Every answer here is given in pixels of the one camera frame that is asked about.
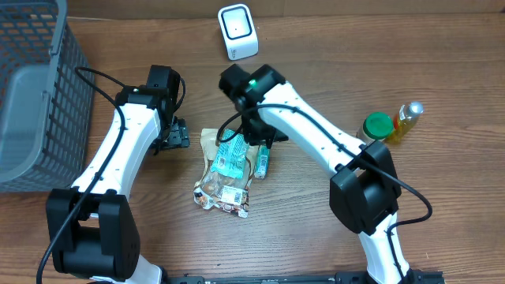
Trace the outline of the teal white tissue pack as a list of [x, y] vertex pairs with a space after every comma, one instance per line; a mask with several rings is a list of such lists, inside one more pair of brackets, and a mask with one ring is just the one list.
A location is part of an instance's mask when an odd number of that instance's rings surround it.
[[256, 156], [255, 178], [264, 179], [266, 177], [269, 160], [270, 150], [265, 145], [260, 145]]

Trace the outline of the teal white snack packet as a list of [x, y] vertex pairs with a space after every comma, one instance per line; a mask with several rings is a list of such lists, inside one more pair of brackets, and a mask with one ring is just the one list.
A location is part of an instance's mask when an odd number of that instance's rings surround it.
[[242, 134], [237, 134], [232, 140], [221, 143], [211, 165], [211, 172], [217, 172], [229, 178], [242, 179], [248, 149], [249, 145]]

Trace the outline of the brown white snack packet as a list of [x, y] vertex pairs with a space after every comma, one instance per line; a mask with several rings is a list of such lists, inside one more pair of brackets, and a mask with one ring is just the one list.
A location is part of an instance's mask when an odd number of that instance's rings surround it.
[[[227, 129], [223, 138], [232, 140], [233, 134], [233, 130]], [[249, 190], [254, 177], [258, 147], [249, 145], [242, 179], [225, 177], [211, 172], [211, 165], [221, 144], [216, 140], [217, 137], [217, 129], [201, 131], [200, 146], [204, 154], [205, 168], [202, 178], [195, 183], [193, 200], [205, 210], [217, 207], [245, 219], [249, 215]]]

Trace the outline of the green lid white jar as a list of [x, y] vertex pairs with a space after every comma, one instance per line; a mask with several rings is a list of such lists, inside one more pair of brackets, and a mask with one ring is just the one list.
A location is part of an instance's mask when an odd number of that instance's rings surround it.
[[383, 112], [370, 114], [361, 124], [356, 137], [366, 144], [376, 140], [384, 140], [392, 133], [394, 123], [391, 118]]

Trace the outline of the yellow juice bottle silver cap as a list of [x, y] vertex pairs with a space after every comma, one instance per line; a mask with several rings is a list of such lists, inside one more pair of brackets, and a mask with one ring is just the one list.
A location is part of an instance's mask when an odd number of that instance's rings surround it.
[[390, 144], [398, 144], [402, 138], [417, 124], [424, 113], [424, 106], [419, 101], [413, 101], [400, 107], [393, 119], [394, 129], [386, 138]]

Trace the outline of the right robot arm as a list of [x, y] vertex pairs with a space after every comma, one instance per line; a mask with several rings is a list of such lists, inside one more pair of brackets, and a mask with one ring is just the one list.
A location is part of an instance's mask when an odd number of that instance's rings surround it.
[[221, 73], [219, 88], [234, 103], [248, 144], [270, 148], [292, 140], [324, 170], [331, 210], [365, 251], [367, 282], [408, 283], [410, 266], [393, 227], [401, 189], [387, 147], [334, 126], [269, 65], [247, 73], [233, 64]]

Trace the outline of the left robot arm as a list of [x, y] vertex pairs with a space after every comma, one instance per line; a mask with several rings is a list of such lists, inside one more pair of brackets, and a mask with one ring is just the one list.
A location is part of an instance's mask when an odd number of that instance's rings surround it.
[[122, 85], [104, 97], [114, 118], [94, 158], [69, 189], [52, 189], [46, 202], [48, 260], [63, 274], [93, 283], [168, 283], [163, 267], [140, 254], [140, 234], [129, 206], [133, 182], [148, 153], [190, 145], [185, 121], [176, 117], [186, 93], [181, 75], [152, 65], [147, 82]]

